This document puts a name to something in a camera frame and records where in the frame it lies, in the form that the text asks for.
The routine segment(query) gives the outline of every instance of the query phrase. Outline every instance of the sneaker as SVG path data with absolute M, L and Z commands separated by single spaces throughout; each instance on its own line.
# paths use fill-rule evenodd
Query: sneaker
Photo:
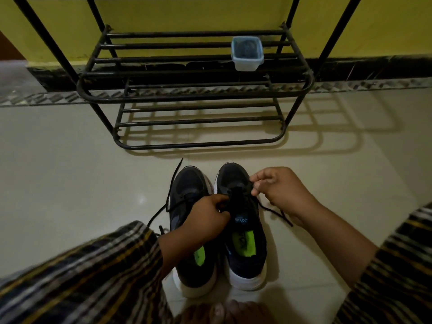
M 203 196 L 212 193 L 208 178 L 196 167 L 184 167 L 172 181 L 169 193 L 169 219 L 171 231 L 180 227 L 192 206 Z M 189 258 L 182 260 L 173 270 L 176 287 L 186 298 L 198 298 L 210 292 L 216 278 L 216 249 L 211 241 Z
M 258 289 L 267 275 L 267 240 L 252 187 L 246 170 L 233 162 L 222 166 L 214 184 L 214 193 L 230 197 L 224 209 L 231 214 L 222 236 L 224 272 L 233 287 L 246 291 Z

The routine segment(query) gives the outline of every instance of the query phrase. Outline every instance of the yellow wall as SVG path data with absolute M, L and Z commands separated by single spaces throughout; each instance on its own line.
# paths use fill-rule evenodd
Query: yellow wall
M 85 0 L 30 0 L 70 61 L 85 61 L 99 38 Z M 274 29 L 292 0 L 97 0 L 117 32 Z M 301 0 L 292 33 L 306 57 L 317 57 L 348 0 Z M 432 54 L 432 0 L 362 0 L 333 57 Z M 0 0 L 0 31 L 30 62 L 55 61 L 12 0 Z M 130 55 L 137 51 L 123 51 Z M 179 50 L 150 50 L 172 54 Z

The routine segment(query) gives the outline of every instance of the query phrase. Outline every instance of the shoe upper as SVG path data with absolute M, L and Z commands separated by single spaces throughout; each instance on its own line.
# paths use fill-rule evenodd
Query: shoe upper
M 267 258 L 267 240 L 252 187 L 249 175 L 239 164 L 226 163 L 219 170 L 217 192 L 230 199 L 224 209 L 231 214 L 223 232 L 225 255 L 231 270 L 244 278 L 259 275 Z
M 210 195 L 206 178 L 193 166 L 183 168 L 173 181 L 169 197 L 169 218 L 171 231 L 180 227 L 191 212 L 193 205 L 202 197 Z M 211 241 L 197 250 L 177 266 L 181 282 L 197 288 L 211 278 L 216 261 L 214 242 Z

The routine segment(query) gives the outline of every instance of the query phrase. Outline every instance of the black wall skirting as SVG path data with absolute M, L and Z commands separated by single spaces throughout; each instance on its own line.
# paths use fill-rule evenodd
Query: black wall skirting
M 307 59 L 311 68 L 314 68 L 317 59 Z M 143 66 L 130 66 L 127 70 L 163 70 L 163 69 L 230 69 L 234 68 L 232 62 L 204 62 L 182 64 L 160 64 Z M 75 86 L 63 69 L 42 70 L 29 67 L 28 70 L 46 88 L 48 92 L 74 91 Z M 100 71 L 113 70 L 113 67 L 100 67 Z M 273 83 L 296 83 L 303 81 L 304 69 L 299 66 L 298 60 L 268 60 L 261 65 L 257 72 L 244 80 L 262 80 L 264 73 L 270 74 Z M 317 81 L 360 81 L 368 79 L 406 79 L 414 77 L 432 76 L 432 57 L 427 56 L 387 56 L 373 58 L 329 58 L 324 64 Z M 136 79 L 138 84 L 169 84 L 169 83 L 193 83 L 193 82 L 229 82 L 242 81 L 244 74 L 236 72 L 203 73 L 197 76 L 173 75 L 152 77 L 151 81 Z M 89 82 L 91 89 L 118 89 L 123 88 L 124 83 L 116 79 L 100 79 L 97 82 Z

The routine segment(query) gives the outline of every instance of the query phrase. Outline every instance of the plastic container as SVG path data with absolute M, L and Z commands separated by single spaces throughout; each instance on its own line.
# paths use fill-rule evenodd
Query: plastic container
M 240 72 L 254 72 L 264 63 L 263 45 L 259 37 L 235 36 L 231 42 L 231 58 L 235 69 Z

